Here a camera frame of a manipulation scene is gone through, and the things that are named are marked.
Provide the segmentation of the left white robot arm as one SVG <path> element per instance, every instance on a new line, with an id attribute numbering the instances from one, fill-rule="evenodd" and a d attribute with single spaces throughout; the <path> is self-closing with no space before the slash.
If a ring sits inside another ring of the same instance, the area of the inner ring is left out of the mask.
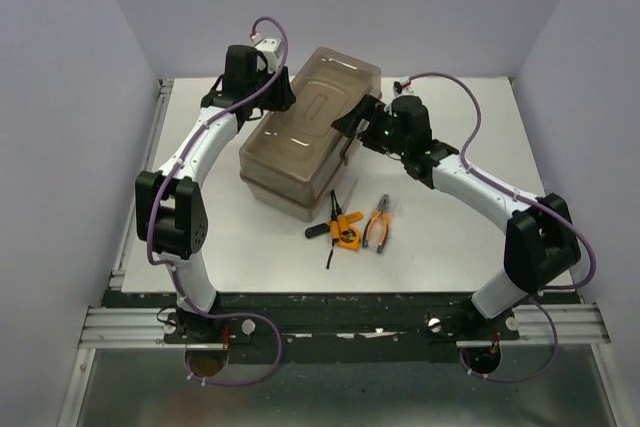
<path id="1" fill-rule="evenodd" d="M 224 315 L 212 311 L 217 291 L 201 252 L 208 217 L 201 187 L 225 146 L 254 111 L 285 112 L 295 102 L 282 38 L 255 36 L 227 49 L 224 72 L 202 98 L 194 126 L 157 170 L 135 180 L 138 238 L 150 264 L 164 266 L 176 290 L 175 325 L 201 342 L 214 340 Z"/>

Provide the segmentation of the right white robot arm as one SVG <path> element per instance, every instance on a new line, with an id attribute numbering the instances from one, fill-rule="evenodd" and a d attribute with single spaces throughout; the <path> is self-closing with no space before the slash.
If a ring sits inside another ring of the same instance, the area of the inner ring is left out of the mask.
<path id="1" fill-rule="evenodd" d="M 573 267 L 581 258 L 570 213 L 556 194 L 526 198 L 465 166 L 457 149 L 432 135 L 429 112 L 419 97 L 402 95 L 385 105 L 367 95 L 332 127 L 381 154 L 399 157 L 405 172 L 448 194 L 489 220 L 505 236 L 501 269 L 442 321 L 452 336 L 485 337 L 496 317 Z"/>

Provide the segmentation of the beige tool box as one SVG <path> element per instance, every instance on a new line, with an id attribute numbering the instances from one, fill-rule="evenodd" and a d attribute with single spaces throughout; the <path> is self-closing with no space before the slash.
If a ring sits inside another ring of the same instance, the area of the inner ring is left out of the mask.
<path id="1" fill-rule="evenodd" d="M 381 77 L 373 64 L 317 48 L 291 81 L 294 105 L 266 115 L 240 149 L 240 178 L 252 195 L 313 221 L 356 150 L 331 124 L 363 97 L 380 97 Z"/>

